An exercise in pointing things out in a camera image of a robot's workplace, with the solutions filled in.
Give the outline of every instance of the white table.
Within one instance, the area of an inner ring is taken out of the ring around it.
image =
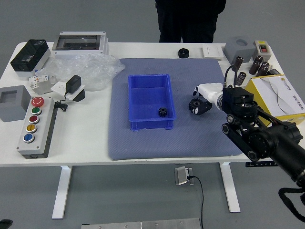
[[[10,62],[24,45],[25,42],[17,45]],[[53,43],[49,42],[48,45],[51,50]],[[110,55],[117,58],[172,59],[178,58],[177,53],[181,48],[187,48],[190,51],[189,58],[203,58],[202,44],[200,43],[109,43]],[[269,60],[269,63],[278,71],[283,72],[274,55]],[[219,64],[223,73],[230,66],[225,57],[219,61]],[[248,72],[250,67],[251,62],[244,63],[240,70]],[[231,84],[233,83],[232,75],[228,78],[228,83]],[[246,85],[248,80],[249,77],[246,77],[243,85]],[[0,87],[15,85],[25,85],[30,94],[35,96],[28,80],[19,78],[11,65],[8,64],[0,79]],[[111,90],[112,85],[110,84],[102,91],[86,92],[84,100],[78,103],[67,102],[69,105],[67,112],[58,111],[49,156],[45,159],[25,159],[17,152],[16,145],[23,120],[6,123],[0,120],[0,166],[61,166],[61,178],[52,216],[53,219],[61,219],[64,214],[72,166],[216,162],[220,163],[221,166],[230,212],[240,211],[229,163],[249,161],[244,154],[225,157],[111,160],[108,156],[108,121]],[[55,101],[62,99],[55,93],[48,95],[52,96]],[[91,117],[89,120],[85,120],[88,116],[88,110],[90,110]],[[299,125],[299,129],[304,134],[305,124]],[[304,148],[305,141],[302,140],[300,145]]]

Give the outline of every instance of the robotic arm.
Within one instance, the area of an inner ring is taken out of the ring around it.
[[[295,123],[283,122],[264,112],[254,101],[254,95],[241,87],[226,87],[221,83],[197,86],[193,95],[199,93],[208,101],[204,105],[189,108],[196,115],[203,114],[215,104],[227,114],[223,133],[251,160],[270,157],[283,169],[300,189],[282,188],[280,198],[301,221],[305,217],[294,208],[285,193],[304,193],[301,201],[305,205],[305,150],[298,144],[303,136]],[[211,104],[209,109],[200,107]],[[261,118],[271,122],[267,127]]]

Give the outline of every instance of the plastic bag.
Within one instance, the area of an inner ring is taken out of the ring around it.
[[[50,57],[46,66],[36,76],[53,76],[59,81],[68,81],[72,76],[81,77],[85,91],[100,91],[123,69],[118,58],[104,54],[77,55],[70,60]]]

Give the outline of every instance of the green button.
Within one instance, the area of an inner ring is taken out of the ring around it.
[[[34,107],[32,109],[32,114],[33,115],[39,115],[41,113],[41,109],[39,107]]]

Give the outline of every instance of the blue button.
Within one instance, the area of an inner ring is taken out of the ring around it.
[[[34,135],[32,134],[26,134],[24,137],[23,137],[23,140],[24,142],[26,143],[31,143],[32,141],[34,141],[35,137]]]

